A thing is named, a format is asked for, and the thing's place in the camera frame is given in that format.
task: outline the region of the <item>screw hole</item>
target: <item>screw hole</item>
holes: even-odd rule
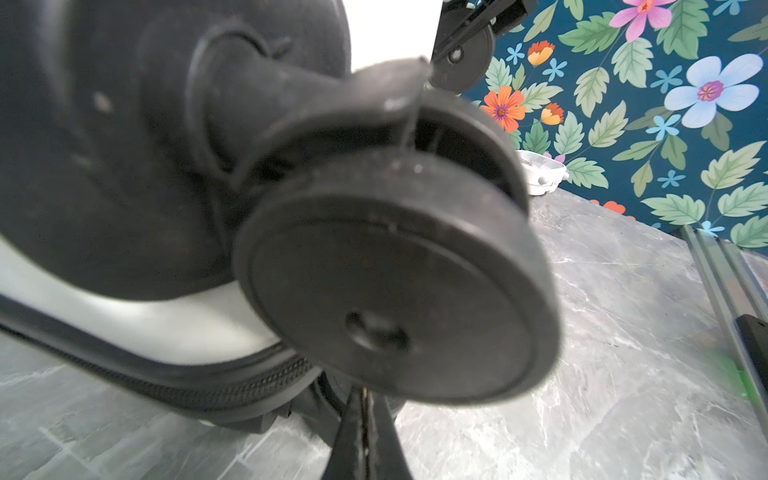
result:
[[[451,53],[448,54],[448,62],[451,65],[456,65],[464,58],[464,48],[456,47]]]
[[[389,319],[373,313],[349,312],[344,324],[352,340],[363,348],[377,353],[408,350],[408,334]]]

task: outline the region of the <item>white plastic container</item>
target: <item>white plastic container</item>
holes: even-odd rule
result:
[[[529,195],[553,192],[560,182],[568,179],[568,169],[558,161],[527,150],[518,150],[517,154]]]

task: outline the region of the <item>orange flower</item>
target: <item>orange flower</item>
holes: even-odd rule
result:
[[[534,67],[538,67],[542,63],[549,60],[553,51],[554,45],[546,40],[540,41],[539,43],[534,43],[528,49],[528,61],[530,61],[531,65]]]
[[[559,125],[565,120],[565,112],[558,104],[549,104],[541,111],[541,121],[547,125]]]
[[[498,95],[492,91],[485,96],[485,105],[480,108],[491,115],[507,133],[512,133],[520,126],[517,120],[525,117],[525,107],[521,107],[525,97],[519,91],[512,93],[512,87],[501,87]]]
[[[600,204],[600,202],[598,202],[597,200],[589,200],[589,201],[592,202],[595,205],[599,205]],[[603,205],[603,207],[609,209],[610,211],[616,212],[619,215],[624,215],[624,212],[627,211],[627,208],[624,205],[619,205],[616,202],[614,202],[613,200],[609,200],[609,201],[605,202],[605,205]],[[634,217],[630,217],[628,215],[627,215],[627,218],[631,218],[632,220],[635,220]]]

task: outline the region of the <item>pink flower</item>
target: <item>pink flower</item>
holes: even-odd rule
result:
[[[544,152],[544,156],[546,158],[552,158],[552,154],[549,153],[548,151]],[[558,155],[557,157],[552,158],[552,160],[554,160],[556,162],[560,162],[561,164],[564,164],[565,163],[565,155]]]
[[[623,27],[630,20],[632,25],[627,29],[627,41],[635,41],[645,30],[645,19],[650,22],[653,28],[664,28],[672,23],[672,12],[666,8],[660,8],[658,5],[667,5],[675,0],[624,0],[627,5],[633,5],[631,8],[625,8],[618,12],[609,24],[611,27]]]

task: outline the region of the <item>black device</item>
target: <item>black device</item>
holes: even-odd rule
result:
[[[506,25],[529,12],[506,4]],[[507,399],[553,365],[557,303],[508,136],[425,91],[424,61],[350,74],[340,0],[0,13],[8,335],[228,428],[299,414],[336,436],[327,478],[407,478],[403,399]],[[282,341],[163,357],[223,291]],[[157,306],[141,335],[118,329]]]
[[[744,314],[736,319],[736,327],[763,387],[768,389],[768,323]]]
[[[432,51],[435,70],[429,83],[458,94],[474,86],[488,69],[496,38],[524,22],[537,5],[537,0],[445,2]]]

